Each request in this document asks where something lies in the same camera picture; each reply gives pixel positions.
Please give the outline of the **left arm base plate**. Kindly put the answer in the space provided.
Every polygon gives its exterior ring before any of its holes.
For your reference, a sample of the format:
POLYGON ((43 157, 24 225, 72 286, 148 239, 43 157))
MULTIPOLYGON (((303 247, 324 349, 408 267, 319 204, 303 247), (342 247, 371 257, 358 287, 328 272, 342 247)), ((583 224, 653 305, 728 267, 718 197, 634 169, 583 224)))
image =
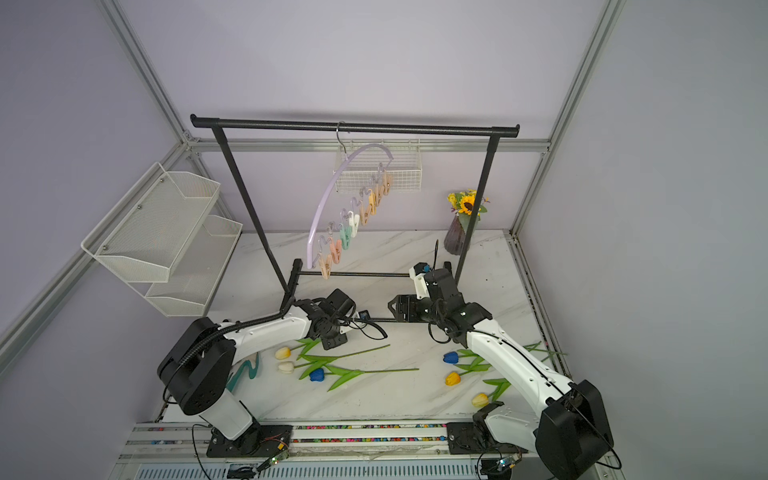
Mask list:
POLYGON ((226 438, 218 429, 211 430, 206 451, 209 458, 266 458, 286 451, 291 442, 292 425, 256 424, 235 440, 226 438))

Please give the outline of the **lilac clip hanger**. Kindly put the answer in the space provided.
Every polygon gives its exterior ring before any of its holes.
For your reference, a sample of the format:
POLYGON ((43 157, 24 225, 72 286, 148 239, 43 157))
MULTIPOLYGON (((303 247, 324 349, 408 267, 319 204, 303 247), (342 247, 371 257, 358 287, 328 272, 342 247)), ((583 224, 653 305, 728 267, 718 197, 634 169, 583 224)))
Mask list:
POLYGON ((341 141, 340 125, 336 127, 336 140, 341 148, 342 161, 334 170, 334 173, 326 186, 315 210, 310 225, 306 244, 306 260, 312 269, 320 276, 328 280, 332 269, 338 266, 342 260, 342 254, 350 248, 352 240, 357 236, 361 226, 365 226, 369 220, 377 214, 383 199, 389 195, 392 185, 392 176, 389 167, 394 160, 393 153, 383 143, 368 143, 349 151, 341 141), (329 221, 325 231, 320 233, 320 220, 331 194, 336 189, 337 182, 342 174, 363 153, 378 150, 385 157, 385 162, 379 162, 369 177, 354 192, 350 200, 349 208, 342 208, 338 221, 329 221))

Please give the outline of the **white tulip group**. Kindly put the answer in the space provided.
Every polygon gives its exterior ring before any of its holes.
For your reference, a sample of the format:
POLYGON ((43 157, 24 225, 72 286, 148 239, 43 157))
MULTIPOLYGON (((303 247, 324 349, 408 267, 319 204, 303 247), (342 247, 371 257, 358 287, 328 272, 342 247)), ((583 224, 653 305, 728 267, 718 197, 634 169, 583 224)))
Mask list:
POLYGON ((323 369, 327 365, 333 363, 336 358, 328 356, 312 356, 311 358, 304 357, 304 360, 304 363, 295 363, 292 361, 280 362, 277 366, 277 370, 280 373, 290 374, 293 373, 296 369, 304 368, 307 370, 307 375, 309 375, 313 371, 323 369))

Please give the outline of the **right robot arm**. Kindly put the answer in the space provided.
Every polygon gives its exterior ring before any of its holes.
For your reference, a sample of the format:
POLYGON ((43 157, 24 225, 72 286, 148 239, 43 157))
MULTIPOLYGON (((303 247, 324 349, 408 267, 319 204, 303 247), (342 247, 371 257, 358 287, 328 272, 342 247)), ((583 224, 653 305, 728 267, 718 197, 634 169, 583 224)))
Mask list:
POLYGON ((613 452, 604 402, 592 383, 575 383, 538 360, 487 309, 465 301, 450 270, 420 262, 409 277, 415 292, 408 299, 417 322, 437 327, 486 361, 532 410, 518 414, 490 402, 473 416, 471 446, 480 452, 514 446, 535 453, 557 479, 577 479, 613 452))

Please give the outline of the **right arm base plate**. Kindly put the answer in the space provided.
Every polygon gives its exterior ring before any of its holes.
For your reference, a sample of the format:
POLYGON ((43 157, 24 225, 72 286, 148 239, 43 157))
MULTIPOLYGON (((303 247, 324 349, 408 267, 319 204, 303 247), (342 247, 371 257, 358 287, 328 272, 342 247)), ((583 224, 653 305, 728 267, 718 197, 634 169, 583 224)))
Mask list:
POLYGON ((449 422, 446 424, 447 445, 451 455, 474 455, 487 452, 525 454, 527 450, 514 444, 495 440, 485 427, 472 422, 449 422))

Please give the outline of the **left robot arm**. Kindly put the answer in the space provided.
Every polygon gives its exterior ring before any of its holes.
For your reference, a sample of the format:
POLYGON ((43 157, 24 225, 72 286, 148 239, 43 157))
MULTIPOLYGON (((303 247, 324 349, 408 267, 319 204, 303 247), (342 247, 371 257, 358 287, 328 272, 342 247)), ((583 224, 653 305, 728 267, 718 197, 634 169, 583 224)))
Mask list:
POLYGON ((256 439, 257 420, 227 388, 232 367, 289 341, 320 338, 332 347, 355 308, 335 289, 325 298, 290 300, 278 313, 255 320, 224 325, 199 318, 161 361, 157 375, 185 415, 204 419, 230 441, 256 439))

